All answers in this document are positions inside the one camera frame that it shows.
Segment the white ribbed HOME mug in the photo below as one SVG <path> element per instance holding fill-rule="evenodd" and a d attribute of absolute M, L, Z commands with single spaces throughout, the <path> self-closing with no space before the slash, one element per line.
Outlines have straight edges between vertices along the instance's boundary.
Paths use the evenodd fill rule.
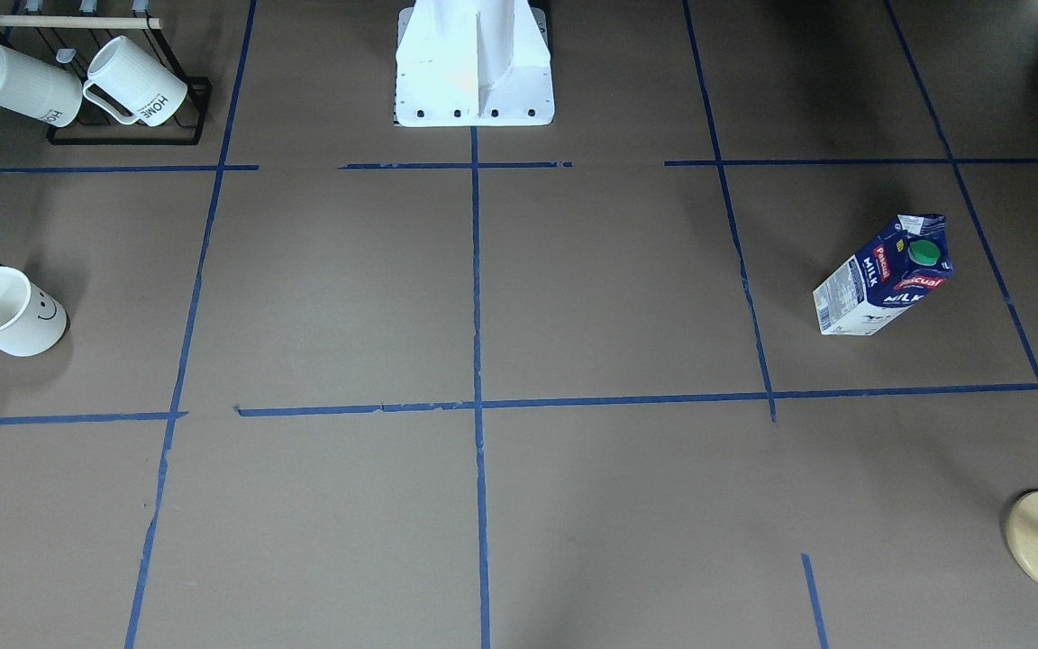
<path fill-rule="evenodd" d="M 87 69 L 82 96 L 122 124 L 156 127 L 184 104 L 188 85 L 126 36 L 109 40 Z"/>

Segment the white mounting pillar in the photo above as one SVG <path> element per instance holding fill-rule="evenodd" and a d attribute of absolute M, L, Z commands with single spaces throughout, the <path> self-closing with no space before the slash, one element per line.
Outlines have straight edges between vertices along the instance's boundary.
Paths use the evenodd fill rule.
<path fill-rule="evenodd" d="M 547 1 L 416 1 L 398 15 L 393 116 L 408 128 L 552 123 Z"/>

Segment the blue milk carton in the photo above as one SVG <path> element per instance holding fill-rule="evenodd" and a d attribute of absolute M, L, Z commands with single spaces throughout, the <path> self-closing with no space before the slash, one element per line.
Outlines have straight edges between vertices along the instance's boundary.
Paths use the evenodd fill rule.
<path fill-rule="evenodd" d="M 898 215 L 813 291 L 820 332 L 873 335 L 952 274 L 946 216 Z"/>

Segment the white smiley mug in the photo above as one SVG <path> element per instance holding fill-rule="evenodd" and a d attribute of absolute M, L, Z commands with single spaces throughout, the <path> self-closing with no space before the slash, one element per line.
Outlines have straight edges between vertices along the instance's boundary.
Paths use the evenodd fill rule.
<path fill-rule="evenodd" d="M 0 351 L 37 356 L 58 344 L 69 329 L 69 313 L 23 271 L 0 264 Z"/>

